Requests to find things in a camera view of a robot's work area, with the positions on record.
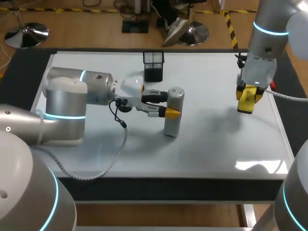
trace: yellow black caution tape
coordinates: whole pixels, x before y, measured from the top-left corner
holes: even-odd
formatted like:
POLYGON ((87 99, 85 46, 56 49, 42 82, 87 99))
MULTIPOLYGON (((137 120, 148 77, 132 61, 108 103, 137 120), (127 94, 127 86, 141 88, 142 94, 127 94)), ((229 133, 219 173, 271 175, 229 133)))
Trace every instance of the yellow black caution tape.
POLYGON ((238 10, 238 11, 195 11, 195 13, 257 13, 256 10, 238 10))
MULTIPOLYGON (((0 8, 0 11, 13 11, 14 8, 0 8)), ((54 11, 54 12, 88 12, 88 13, 118 13, 118 10, 83 10, 68 8, 19 8, 21 11, 54 11)), ((194 13, 256 13, 256 10, 238 10, 238 11, 196 11, 194 13)))
POLYGON ((229 34, 230 34, 230 37, 231 37, 231 40, 232 40, 233 49, 238 49, 239 47, 237 45, 237 39, 236 39, 236 36, 235 36, 233 26, 231 24, 230 13, 225 12, 224 15, 225 15, 227 26, 228 26, 228 29, 229 29, 229 34))
MULTIPOLYGON (((0 8, 0 11, 13 11, 14 8, 0 8)), ((83 10, 83 9, 68 9, 68 8, 19 8, 20 11, 54 11, 60 12, 87 12, 87 13, 119 13, 118 10, 83 10)))

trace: black cable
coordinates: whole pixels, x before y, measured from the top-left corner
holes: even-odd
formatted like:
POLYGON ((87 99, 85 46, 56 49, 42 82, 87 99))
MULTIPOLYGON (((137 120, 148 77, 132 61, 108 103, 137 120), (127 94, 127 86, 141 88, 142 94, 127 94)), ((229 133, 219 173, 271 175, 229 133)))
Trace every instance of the black cable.
POLYGON ((118 122, 123 128, 127 128, 127 125, 126 123, 121 120, 118 116, 117 116, 117 112, 118 112, 118 109, 119 109, 119 106, 122 104, 122 100, 111 100, 108 104, 109 106, 109 110, 111 111, 111 113, 115 116, 115 121, 118 122), (115 112, 113 112, 112 108, 111 108, 111 104, 115 102, 115 106, 116 106, 116 110, 115 112))
POLYGON ((99 6, 99 5, 101 4, 101 2, 102 2, 102 0, 99 0, 99 2, 96 3, 96 4, 94 4, 94 5, 86 5, 86 4, 85 4, 85 0, 82 0, 82 4, 83 4, 84 6, 86 6, 86 7, 99 6))
POLYGON ((129 4, 127 0, 115 0, 114 7, 116 7, 123 18, 135 18, 137 15, 134 12, 134 8, 129 4))

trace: black mat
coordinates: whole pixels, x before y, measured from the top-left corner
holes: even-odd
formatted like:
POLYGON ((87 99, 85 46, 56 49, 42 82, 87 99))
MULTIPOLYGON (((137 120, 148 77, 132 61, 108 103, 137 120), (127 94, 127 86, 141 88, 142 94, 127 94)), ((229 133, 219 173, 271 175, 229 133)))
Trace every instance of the black mat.
MULTIPOLYGON (((0 84, 0 103, 30 110, 51 54, 57 51, 143 52, 128 49, 17 50, 0 84)), ((164 52, 234 52, 234 50, 164 50, 164 52)), ((305 98, 288 55, 278 59, 276 91, 305 98)), ((308 104, 275 98, 292 151, 308 139, 308 104)), ((83 182, 61 178, 75 200, 200 200, 271 201, 282 180, 127 179, 101 178, 83 182)))

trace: blue led ring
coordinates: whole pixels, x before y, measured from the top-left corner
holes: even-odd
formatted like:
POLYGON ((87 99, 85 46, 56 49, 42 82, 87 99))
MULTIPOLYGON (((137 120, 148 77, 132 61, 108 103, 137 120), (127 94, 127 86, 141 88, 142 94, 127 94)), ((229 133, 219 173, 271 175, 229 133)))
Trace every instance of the blue led ring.
POLYGON ((57 207, 57 204, 58 204, 58 199, 59 199, 59 185, 58 185, 58 181, 57 181, 57 178, 56 176, 54 175, 54 173, 49 169, 49 171, 51 172, 52 176, 53 176, 53 179, 54 179, 54 182, 55 182, 55 186, 56 186, 56 198, 54 199, 54 203, 53 203, 53 207, 52 207, 52 210, 51 210, 51 213, 49 214, 46 222, 44 223, 44 225, 42 226, 42 228, 40 228, 39 231, 44 231, 46 229, 46 227, 48 226, 48 224, 50 223, 53 215, 54 215, 54 212, 56 210, 56 207, 57 207))
POLYGON ((285 206, 286 206, 290 216, 292 217, 293 221, 296 223, 296 225, 298 225, 298 227, 301 228, 302 231, 307 231, 303 226, 301 226, 301 224, 296 220, 296 218, 294 217, 293 213, 291 212, 291 210, 290 210, 290 208, 288 206, 288 203, 287 203, 287 199, 285 198, 284 185, 283 185, 283 198, 284 198, 285 206))
POLYGON ((51 115, 45 113, 45 116, 51 119, 85 119, 86 116, 63 116, 63 115, 51 115))
POLYGON ((269 30, 265 30, 262 29, 261 27, 259 27, 256 22, 254 22, 254 26, 255 28, 257 28, 259 31, 262 31, 263 33, 269 34, 269 35, 278 35, 278 36, 285 36, 288 35, 288 32, 273 32, 273 31, 269 31, 269 30))

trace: shoe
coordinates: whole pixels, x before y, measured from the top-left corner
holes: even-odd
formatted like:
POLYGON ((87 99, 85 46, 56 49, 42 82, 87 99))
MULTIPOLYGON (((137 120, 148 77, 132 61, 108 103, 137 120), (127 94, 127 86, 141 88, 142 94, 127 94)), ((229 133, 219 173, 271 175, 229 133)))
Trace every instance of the shoe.
POLYGON ((181 4, 178 4, 178 5, 174 5, 173 7, 175 9, 177 9, 178 11, 181 11, 183 10, 185 7, 187 7, 189 4, 188 3, 181 3, 181 4))
POLYGON ((191 24, 187 19, 177 18, 177 20, 168 27, 168 35, 163 47, 174 45, 179 38, 188 31, 190 25, 191 24))

